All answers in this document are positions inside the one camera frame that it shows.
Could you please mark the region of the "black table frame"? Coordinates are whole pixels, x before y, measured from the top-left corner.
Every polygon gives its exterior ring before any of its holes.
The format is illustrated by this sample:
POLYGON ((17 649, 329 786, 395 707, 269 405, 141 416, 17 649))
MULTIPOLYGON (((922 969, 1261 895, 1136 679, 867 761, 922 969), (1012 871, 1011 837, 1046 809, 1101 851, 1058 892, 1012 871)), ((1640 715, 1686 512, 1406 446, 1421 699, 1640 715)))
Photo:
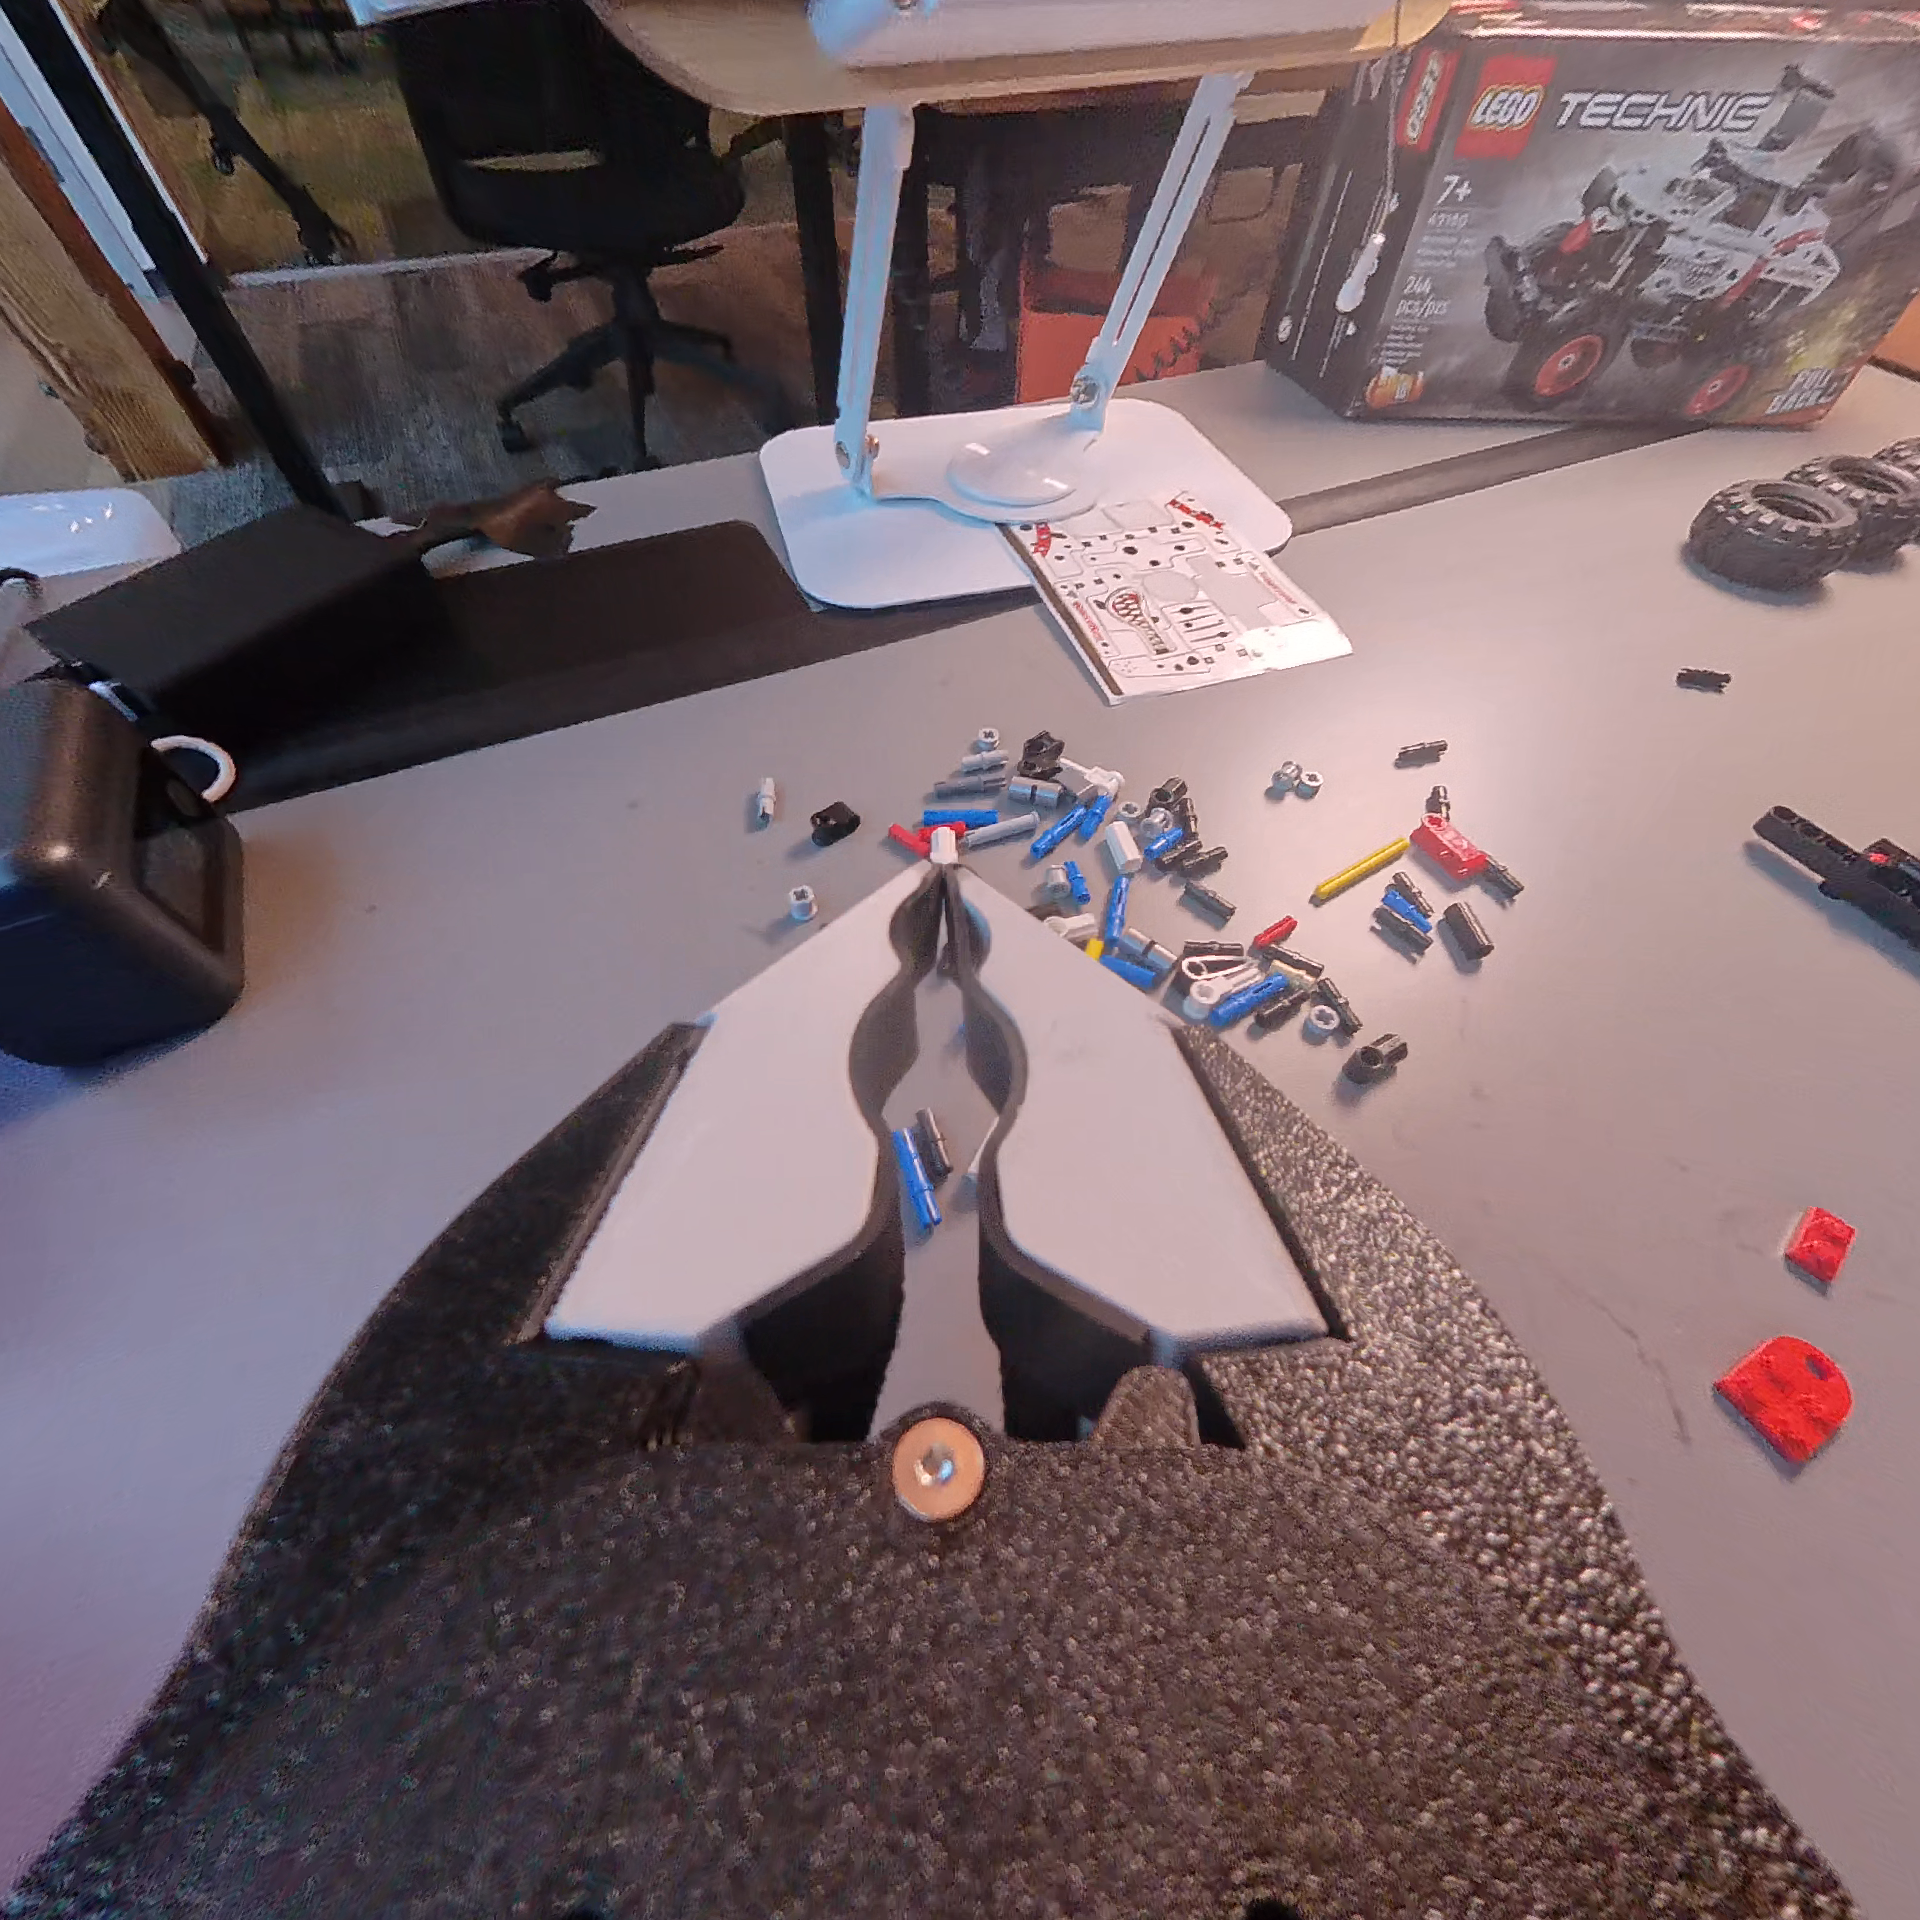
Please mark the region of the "black table frame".
POLYGON ((4 2, 3 11, 130 217, 141 245, 153 254, 167 292, 181 304, 237 411, 250 421, 290 489, 315 510, 348 517, 345 498, 334 489, 257 359, 252 341, 234 317, 221 279, 156 184, 117 110, 109 106, 109 92, 83 58, 57 5, 4 2))

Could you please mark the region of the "grey desk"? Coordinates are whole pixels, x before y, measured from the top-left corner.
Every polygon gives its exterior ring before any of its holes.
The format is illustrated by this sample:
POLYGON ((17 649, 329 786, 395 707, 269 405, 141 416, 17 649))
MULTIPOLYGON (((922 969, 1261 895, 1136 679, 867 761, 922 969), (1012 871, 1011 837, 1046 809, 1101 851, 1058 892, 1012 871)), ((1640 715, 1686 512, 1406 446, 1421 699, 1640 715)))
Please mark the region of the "grey desk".
POLYGON ((830 920, 889 874, 858 834, 809 842, 841 774, 923 793, 997 725, 1133 790, 1187 777, 1240 922, 1297 914, 1367 1028, 1405 1033, 1369 1091, 1295 1031, 1249 1056, 1500 1308, 1736 1737, 1863 1914, 1915 1916, 1915 954, 1751 835, 1787 802, 1915 846, 1915 561, 1778 603, 1683 557, 1718 487, 1913 436, 1915 383, 1862 372, 1818 430, 1325 522, 1324 491, 1500 430, 1342 425, 1261 367, 1176 401, 1299 503, 1285 566, 1352 654, 1107 707, 1039 609, 1000 612, 264 807, 228 1020, 103 1077, 4 1066, 7 1883, 407 1263, 656 1030, 812 935, 795 882, 830 920), (1681 689, 1686 666, 1732 684, 1681 689), (1448 753, 1395 768, 1423 738, 1448 753), (1324 790, 1274 798, 1285 760, 1324 790), (781 809, 756 832, 763 774, 781 809), (1519 899, 1408 846, 1309 901, 1434 784, 1519 899), (1426 954, 1371 925, 1394 872, 1426 954), (1477 969, 1455 899, 1496 946, 1477 969), (1858 1228, 1829 1289, 1784 1257, 1810 1205, 1858 1228), (1715 1398, 1776 1334, 1855 1396, 1797 1472, 1715 1398))

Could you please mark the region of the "red rounded plate with hole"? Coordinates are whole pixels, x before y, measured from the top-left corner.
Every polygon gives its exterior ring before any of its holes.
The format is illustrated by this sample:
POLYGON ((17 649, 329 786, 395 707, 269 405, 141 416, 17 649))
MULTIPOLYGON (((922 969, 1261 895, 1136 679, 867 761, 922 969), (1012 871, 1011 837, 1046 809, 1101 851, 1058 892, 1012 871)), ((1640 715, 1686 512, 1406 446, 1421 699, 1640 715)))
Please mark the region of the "red rounded plate with hole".
POLYGON ((1715 1380, 1715 1398, 1793 1472, 1838 1436, 1855 1406, 1838 1360, 1793 1334, 1771 1337, 1740 1355, 1715 1380))

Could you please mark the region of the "brick vehicle model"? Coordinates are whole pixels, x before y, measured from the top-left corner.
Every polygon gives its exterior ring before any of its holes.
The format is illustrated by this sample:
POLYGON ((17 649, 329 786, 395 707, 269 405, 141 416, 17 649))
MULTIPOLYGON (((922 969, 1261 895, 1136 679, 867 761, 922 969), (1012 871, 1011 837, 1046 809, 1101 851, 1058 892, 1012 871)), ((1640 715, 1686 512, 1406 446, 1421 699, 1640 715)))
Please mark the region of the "brick vehicle model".
POLYGON ((1918 855, 1888 837, 1855 848, 1790 805, 1771 807, 1755 834, 1814 872, 1820 892, 1858 907, 1918 949, 1918 855))

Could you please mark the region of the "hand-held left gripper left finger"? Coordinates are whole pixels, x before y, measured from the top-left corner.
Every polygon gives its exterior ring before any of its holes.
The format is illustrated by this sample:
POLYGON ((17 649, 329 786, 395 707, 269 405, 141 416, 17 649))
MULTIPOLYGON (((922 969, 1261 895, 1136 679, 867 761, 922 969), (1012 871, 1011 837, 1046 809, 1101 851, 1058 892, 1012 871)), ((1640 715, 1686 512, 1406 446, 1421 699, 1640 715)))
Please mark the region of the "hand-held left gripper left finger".
POLYGON ((903 1285, 881 1108, 916 1057, 938 937, 941 871, 902 871, 643 1053, 544 1340, 743 1357, 812 1438, 867 1436, 903 1285))

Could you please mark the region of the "black desk divider strip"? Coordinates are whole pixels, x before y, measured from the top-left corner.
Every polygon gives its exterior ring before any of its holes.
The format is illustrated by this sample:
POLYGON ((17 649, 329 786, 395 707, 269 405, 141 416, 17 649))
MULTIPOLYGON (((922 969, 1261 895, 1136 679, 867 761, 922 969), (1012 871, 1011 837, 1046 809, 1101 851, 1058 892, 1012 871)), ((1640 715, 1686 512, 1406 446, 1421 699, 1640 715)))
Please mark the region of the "black desk divider strip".
POLYGON ((449 575, 446 631, 334 689, 272 689, 240 717, 169 715, 237 763, 234 805, 294 798, 449 754, 1036 609, 1035 587, 894 612, 815 609, 743 520, 449 575))

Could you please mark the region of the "black rubber tyre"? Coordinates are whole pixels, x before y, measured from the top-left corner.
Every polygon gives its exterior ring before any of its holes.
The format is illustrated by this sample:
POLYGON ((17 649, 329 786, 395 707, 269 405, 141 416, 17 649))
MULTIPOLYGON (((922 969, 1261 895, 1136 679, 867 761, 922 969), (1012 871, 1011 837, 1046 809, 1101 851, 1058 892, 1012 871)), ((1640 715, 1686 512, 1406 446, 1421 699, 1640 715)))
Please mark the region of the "black rubber tyre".
POLYGON ((1890 561, 1918 538, 1918 479, 1884 454, 1822 454, 1792 468, 1786 479, 1810 485, 1855 514, 1849 566, 1890 561))
POLYGON ((1712 493, 1688 532, 1702 571, 1758 589, 1808 589, 1839 567, 1860 516, 1834 491, 1792 479, 1751 479, 1712 493))

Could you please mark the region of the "printed paper sheet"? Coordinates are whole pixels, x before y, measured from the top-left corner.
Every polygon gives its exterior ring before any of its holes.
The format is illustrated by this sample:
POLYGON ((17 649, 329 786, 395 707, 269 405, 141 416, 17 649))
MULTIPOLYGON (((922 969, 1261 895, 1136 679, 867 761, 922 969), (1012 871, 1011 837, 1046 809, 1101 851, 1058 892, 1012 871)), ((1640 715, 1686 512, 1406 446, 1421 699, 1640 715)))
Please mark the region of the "printed paper sheet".
POLYGON ((1190 491, 1000 531, 1111 705, 1352 650, 1268 550, 1190 491))

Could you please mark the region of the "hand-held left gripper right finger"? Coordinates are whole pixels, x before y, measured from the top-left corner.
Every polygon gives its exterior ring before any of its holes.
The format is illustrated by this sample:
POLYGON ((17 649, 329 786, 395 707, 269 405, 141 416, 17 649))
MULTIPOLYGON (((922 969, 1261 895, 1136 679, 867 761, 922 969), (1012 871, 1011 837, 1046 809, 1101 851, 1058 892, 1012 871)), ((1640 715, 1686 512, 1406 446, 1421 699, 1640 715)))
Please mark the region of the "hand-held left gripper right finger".
POLYGON ((948 933, 975 1085, 980 1302, 1014 1438, 1069 1440, 1127 1371, 1188 1377, 1232 1440, 1203 1355, 1320 1340, 1312 1289, 1158 1003, 966 869, 948 933))

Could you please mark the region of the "black office chair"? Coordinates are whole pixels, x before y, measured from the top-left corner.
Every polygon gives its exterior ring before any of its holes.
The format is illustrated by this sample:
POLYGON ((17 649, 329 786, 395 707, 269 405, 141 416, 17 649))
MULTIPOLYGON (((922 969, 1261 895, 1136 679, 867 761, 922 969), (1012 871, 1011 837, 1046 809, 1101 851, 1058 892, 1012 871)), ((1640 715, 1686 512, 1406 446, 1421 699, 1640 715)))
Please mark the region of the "black office chair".
POLYGON ((541 248, 521 279, 534 301, 599 279, 612 319, 494 405, 507 450, 529 450, 521 407, 594 372, 627 372, 639 468, 652 468, 645 401, 657 359, 754 397, 767 430, 792 425, 779 383, 735 364, 731 341, 665 319, 663 267, 715 253, 747 204, 739 165, 710 137, 708 106, 654 76, 587 5, 493 2, 410 13, 386 31, 397 80, 446 215, 503 248, 541 248))

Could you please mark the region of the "dark cardboard box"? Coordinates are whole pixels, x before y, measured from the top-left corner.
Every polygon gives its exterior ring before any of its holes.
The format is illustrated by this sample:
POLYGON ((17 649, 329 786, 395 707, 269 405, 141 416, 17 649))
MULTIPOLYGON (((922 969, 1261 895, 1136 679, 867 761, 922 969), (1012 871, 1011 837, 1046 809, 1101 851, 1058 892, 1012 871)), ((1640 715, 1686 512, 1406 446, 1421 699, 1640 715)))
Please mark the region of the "dark cardboard box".
POLYGON ((1915 298, 1915 5, 1458 5, 1324 126, 1264 357, 1346 418, 1811 426, 1915 298))

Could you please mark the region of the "white book stand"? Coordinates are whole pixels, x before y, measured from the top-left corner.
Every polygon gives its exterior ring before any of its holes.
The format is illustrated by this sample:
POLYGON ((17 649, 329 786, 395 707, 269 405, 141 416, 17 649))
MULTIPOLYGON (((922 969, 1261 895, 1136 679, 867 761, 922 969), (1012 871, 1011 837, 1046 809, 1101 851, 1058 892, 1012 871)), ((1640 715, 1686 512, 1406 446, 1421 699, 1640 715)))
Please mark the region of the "white book stand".
POLYGON ((774 437, 759 469, 788 567, 843 609, 1021 587, 997 522, 1076 516, 1193 485, 1244 532, 1292 535, 1184 418, 1115 397, 1261 72, 1367 61, 1426 34, 1444 5, 603 5, 643 64, 750 114, 861 109, 863 143, 835 421, 774 437), (874 419, 899 191, 925 105, 1193 80, 1145 227, 1069 395, 1039 407, 874 419))

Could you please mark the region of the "pile of small brick pieces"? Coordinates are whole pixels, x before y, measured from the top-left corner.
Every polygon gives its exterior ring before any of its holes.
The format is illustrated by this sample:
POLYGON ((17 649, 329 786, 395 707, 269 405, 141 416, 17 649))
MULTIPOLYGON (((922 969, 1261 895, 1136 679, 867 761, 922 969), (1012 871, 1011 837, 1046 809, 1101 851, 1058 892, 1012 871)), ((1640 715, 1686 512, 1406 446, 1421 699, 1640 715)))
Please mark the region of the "pile of small brick pieces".
MULTIPOLYGON (((1165 1028, 1200 1033, 1209 1064, 1222 1068, 1225 1033, 1206 1019, 1188 1020, 1184 1003, 1190 979, 1182 972, 1181 937, 1161 937, 1145 920, 1155 901, 1148 874, 1118 877, 1108 851, 1097 840, 1082 842, 1079 828, 1066 828, 1062 848, 1046 851, 1039 862, 1025 848, 1076 809, 1076 794, 1053 809, 1009 802, 1002 787, 966 787, 953 794, 923 794, 897 778, 874 778, 874 771, 841 774, 853 809, 867 815, 856 832, 867 845, 867 865, 889 865, 922 874, 927 828, 923 809, 993 811, 996 824, 1036 814, 1036 828, 1016 828, 996 848, 987 863, 996 872, 996 897, 1011 904, 1016 918, 1048 931, 1048 943, 1076 954, 1074 969, 1111 981, 1127 1002, 1149 1011, 1165 1028)), ((991 1091, 974 1079, 969 1045, 969 1003, 958 984, 958 960, 949 946, 944 910, 935 910, 935 967, 919 981, 912 1008, 922 1020, 923 1059, 905 1073, 902 1091, 887 1098, 887 1122, 912 1134, 927 1172, 925 1202, 956 1219, 978 1222, 985 1155, 997 1126, 997 1094, 1003 1093, 1009 1056, 996 1020, 985 1020, 987 1066, 991 1091)), ((1394 1204, 1333 1139, 1303 1115, 1281 1120, 1278 1094, 1255 1094, 1251 1070, 1230 1068, 1224 1128, 1251 1152, 1255 1175, 1264 1177, 1281 1199, 1283 1222, 1303 1230, 1312 1250, 1333 1245, 1342 1234, 1354 1239, 1356 1220, 1394 1204)), ((1161 1190, 1163 1177, 1176 1171, 1176 1147, 1187 1142, 1188 1122, 1173 1119, 1161 1097, 1140 1094, 1135 1084, 1118 1093, 1092 1093, 1087 1106, 1069 1103, 1064 1139, 1074 1147, 1088 1145, 1092 1163, 1115 1157, 1121 1194, 1161 1190)))

